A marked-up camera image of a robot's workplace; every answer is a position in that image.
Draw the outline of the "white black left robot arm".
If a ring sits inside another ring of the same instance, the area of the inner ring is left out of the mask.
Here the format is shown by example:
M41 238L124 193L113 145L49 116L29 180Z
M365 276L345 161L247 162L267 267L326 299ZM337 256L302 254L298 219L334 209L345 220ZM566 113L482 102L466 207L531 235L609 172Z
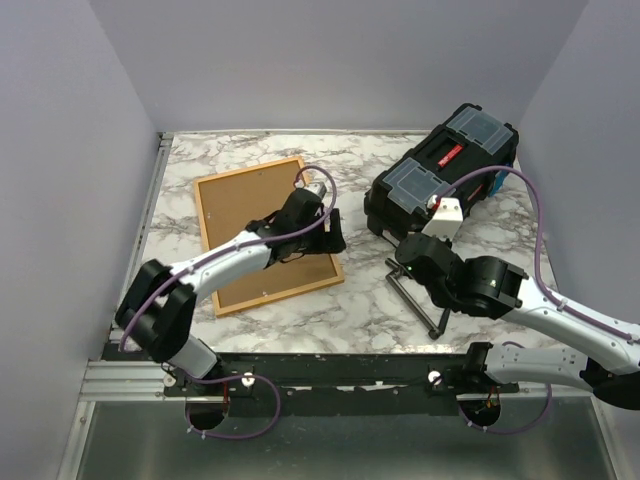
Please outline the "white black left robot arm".
M154 362L186 373L197 393L214 393L222 372L216 353L191 333L196 306L234 281L291 256L342 252L340 215L324 204L325 194L321 182L298 187L280 209L249 222L209 252L173 265L144 263L115 315L123 330L119 350L131 340Z

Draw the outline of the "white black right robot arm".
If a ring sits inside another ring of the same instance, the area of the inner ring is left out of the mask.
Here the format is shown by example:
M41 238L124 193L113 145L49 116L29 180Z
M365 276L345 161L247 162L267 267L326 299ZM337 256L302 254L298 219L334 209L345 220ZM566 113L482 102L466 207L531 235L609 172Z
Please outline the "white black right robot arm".
M639 326L563 299L554 304L523 269L494 256L462 259L424 234L402 240L395 260L432 302L470 317L500 319L560 342L551 349L493 346L460 367L460 379L480 392L497 384L572 386L614 407L639 407Z

